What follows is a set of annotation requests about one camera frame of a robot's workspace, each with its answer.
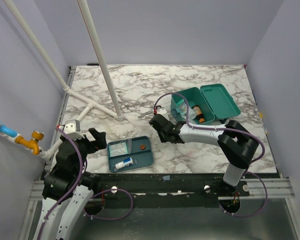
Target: gray wall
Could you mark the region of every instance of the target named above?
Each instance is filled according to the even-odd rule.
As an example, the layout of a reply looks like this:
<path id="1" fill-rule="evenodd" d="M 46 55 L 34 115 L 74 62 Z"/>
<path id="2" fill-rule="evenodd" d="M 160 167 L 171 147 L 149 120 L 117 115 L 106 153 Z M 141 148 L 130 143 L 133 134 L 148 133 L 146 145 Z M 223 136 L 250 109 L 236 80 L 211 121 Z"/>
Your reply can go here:
<path id="1" fill-rule="evenodd" d="M 33 0 L 14 0 L 34 28 L 64 78 L 69 69 Z M 0 119 L 26 139 L 33 130 L 45 133 L 47 149 L 63 96 L 52 73 L 0 0 Z M 19 236 L 34 179 L 44 162 L 20 145 L 0 137 L 0 240 Z"/>
<path id="2" fill-rule="evenodd" d="M 97 59 L 75 0 L 35 0 L 69 65 Z M 283 0 L 88 0 L 109 64 L 246 64 Z"/>
<path id="3" fill-rule="evenodd" d="M 285 0 L 248 63 L 279 170 L 289 176 L 300 210 L 300 0 Z"/>

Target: teal lid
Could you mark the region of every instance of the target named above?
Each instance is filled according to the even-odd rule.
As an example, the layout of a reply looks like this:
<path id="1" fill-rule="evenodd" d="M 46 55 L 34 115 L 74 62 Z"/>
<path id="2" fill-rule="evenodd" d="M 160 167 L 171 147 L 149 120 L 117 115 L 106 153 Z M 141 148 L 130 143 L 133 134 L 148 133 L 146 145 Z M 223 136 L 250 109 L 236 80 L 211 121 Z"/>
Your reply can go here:
<path id="1" fill-rule="evenodd" d="M 201 86 L 200 92 L 209 104 L 216 119 L 228 119 L 240 115 L 240 109 L 222 84 Z"/>

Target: blue pipe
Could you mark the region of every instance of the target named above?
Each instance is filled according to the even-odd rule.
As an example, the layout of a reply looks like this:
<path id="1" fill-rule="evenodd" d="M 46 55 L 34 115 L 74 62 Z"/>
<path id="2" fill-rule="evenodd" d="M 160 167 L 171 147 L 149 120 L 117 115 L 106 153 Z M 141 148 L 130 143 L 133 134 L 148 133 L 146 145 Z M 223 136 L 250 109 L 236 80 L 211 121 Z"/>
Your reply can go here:
<path id="1" fill-rule="evenodd" d="M 0 133 L 6 134 L 12 138 L 15 138 L 18 133 L 15 130 L 8 128 L 6 125 L 2 124 L 0 121 Z"/>

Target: open box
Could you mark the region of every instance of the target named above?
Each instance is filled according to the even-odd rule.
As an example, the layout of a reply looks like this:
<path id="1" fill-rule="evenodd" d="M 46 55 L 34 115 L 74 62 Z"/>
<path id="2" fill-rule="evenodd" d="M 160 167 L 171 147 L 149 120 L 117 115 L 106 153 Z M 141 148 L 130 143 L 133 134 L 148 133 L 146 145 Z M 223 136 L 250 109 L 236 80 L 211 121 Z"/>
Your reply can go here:
<path id="1" fill-rule="evenodd" d="M 194 119 L 196 124 L 209 125 L 215 119 L 224 123 L 226 119 L 236 117 L 241 113 L 225 86 L 220 83 L 203 85 L 200 89 L 192 87 L 178 91 L 178 93 L 187 99 L 190 108 L 195 105 L 200 107 L 205 122 L 199 123 L 197 119 Z M 180 100 L 182 100 L 182 97 L 172 95 L 170 108 L 173 117 L 177 121 L 184 121 L 177 108 L 177 103 Z"/>

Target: brown bottle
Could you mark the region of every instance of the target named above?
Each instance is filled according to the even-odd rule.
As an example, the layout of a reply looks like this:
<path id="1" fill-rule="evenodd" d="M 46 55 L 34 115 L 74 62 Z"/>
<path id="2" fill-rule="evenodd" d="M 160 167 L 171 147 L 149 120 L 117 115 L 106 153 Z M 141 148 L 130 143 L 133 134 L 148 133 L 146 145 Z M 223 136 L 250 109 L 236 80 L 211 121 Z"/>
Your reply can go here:
<path id="1" fill-rule="evenodd" d="M 198 105 L 194 105 L 192 107 L 193 111 L 195 112 L 196 114 L 196 117 L 195 119 L 198 119 L 199 123 L 204 123 L 205 122 L 205 119 L 204 119 L 204 114 L 202 113 L 200 107 Z"/>

